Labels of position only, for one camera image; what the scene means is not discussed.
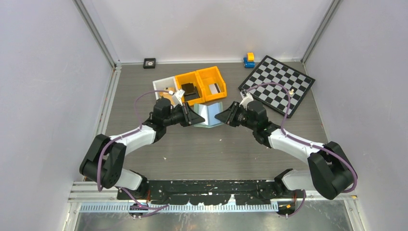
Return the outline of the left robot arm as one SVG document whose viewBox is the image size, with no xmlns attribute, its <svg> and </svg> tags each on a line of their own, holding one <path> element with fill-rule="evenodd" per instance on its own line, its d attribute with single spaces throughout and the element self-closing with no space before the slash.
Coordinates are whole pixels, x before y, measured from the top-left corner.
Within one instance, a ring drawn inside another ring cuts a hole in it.
<svg viewBox="0 0 408 231">
<path fill-rule="evenodd" d="M 140 127 L 111 137 L 97 135 L 80 164 L 79 173 L 96 182 L 99 190 L 126 188 L 134 198 L 142 199 L 147 195 L 147 179 L 123 168 L 126 155 L 159 141 L 169 126 L 188 127 L 204 121 L 188 103 L 173 106 L 169 99 L 158 99 Z"/>
</svg>

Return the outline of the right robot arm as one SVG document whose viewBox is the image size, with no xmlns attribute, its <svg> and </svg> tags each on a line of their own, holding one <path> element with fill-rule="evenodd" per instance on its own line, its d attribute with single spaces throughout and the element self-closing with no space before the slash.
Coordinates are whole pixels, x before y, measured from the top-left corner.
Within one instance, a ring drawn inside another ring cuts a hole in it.
<svg viewBox="0 0 408 231">
<path fill-rule="evenodd" d="M 357 174 L 338 143 L 312 142 L 289 133 L 269 121 L 258 101 L 246 106 L 233 102 L 215 118 L 232 127 L 252 130 L 259 144 L 283 151 L 308 165 L 308 170 L 288 169 L 275 177 L 274 189 L 280 197 L 288 197 L 295 190 L 315 190 L 332 200 L 341 193 L 353 191 L 357 184 Z"/>
</svg>

